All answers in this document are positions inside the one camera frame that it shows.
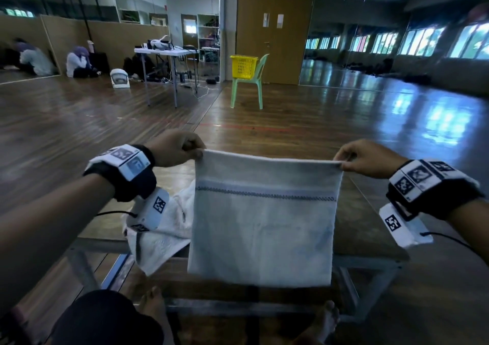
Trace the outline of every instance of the bare foot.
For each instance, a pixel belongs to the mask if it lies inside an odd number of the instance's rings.
[[[165,335],[163,345],[174,345],[172,328],[166,316],[165,301],[159,287],[153,287],[143,295],[139,303],[138,312],[153,318],[160,324]]]
[[[339,310],[334,302],[327,301],[326,304],[316,313],[313,323],[303,332],[310,338],[324,343],[326,338],[331,335],[339,323]]]

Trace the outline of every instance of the person sitting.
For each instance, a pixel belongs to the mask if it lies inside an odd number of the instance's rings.
[[[89,51],[77,46],[66,57],[66,75],[74,78],[98,77],[100,72],[90,65]]]
[[[29,74],[36,76],[52,76],[56,74],[56,67],[40,48],[28,43],[16,43],[16,49],[20,52],[17,67]]]

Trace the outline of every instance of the wooden table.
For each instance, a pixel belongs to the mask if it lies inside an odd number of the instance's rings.
[[[193,162],[170,169],[155,169],[158,185],[174,194],[187,187],[195,177]],[[110,202],[106,210],[126,210],[129,204]],[[122,257],[114,264],[107,277],[120,269],[120,260],[130,254],[122,235],[120,216],[111,214],[95,218],[73,243],[68,254],[70,262],[87,290],[100,288],[95,281],[85,256],[86,251],[118,253]],[[381,294],[389,286],[400,268],[409,260],[407,252],[391,237],[382,219],[365,199],[350,177],[345,174],[341,185],[333,239],[333,273],[339,279],[344,295],[346,322],[362,322]],[[375,271],[365,293],[359,296],[348,269]],[[166,300],[169,311],[191,314],[234,316],[276,315],[283,312],[307,312],[297,305],[270,303],[222,302],[209,300]]]

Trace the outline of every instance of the white table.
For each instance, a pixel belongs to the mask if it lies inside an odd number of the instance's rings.
[[[183,55],[189,54],[197,54],[199,51],[197,50],[185,50],[185,49],[173,49],[173,50],[153,50],[153,49],[144,49],[142,47],[137,47],[134,49],[136,54],[141,54],[141,62],[143,63],[143,74],[144,74],[144,87],[146,88],[146,101],[148,102],[148,106],[150,106],[150,98],[148,96],[148,82],[146,81],[146,66],[144,63],[144,55],[143,54],[154,54],[154,55],[166,55],[171,57],[172,60],[172,80],[173,80],[173,95],[175,108],[177,107],[176,103],[176,65],[175,65],[175,57],[180,57]],[[194,82],[195,82],[195,94],[197,94],[197,70],[195,67],[195,58],[194,58]]]

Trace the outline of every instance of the crumpled towel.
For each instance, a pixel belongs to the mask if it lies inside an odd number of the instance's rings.
[[[205,150],[188,272],[267,287],[331,284],[338,161]]]
[[[153,274],[170,257],[190,243],[194,220],[195,180],[190,186],[170,197],[155,231],[136,232],[126,225],[127,241],[134,260],[146,274]]]

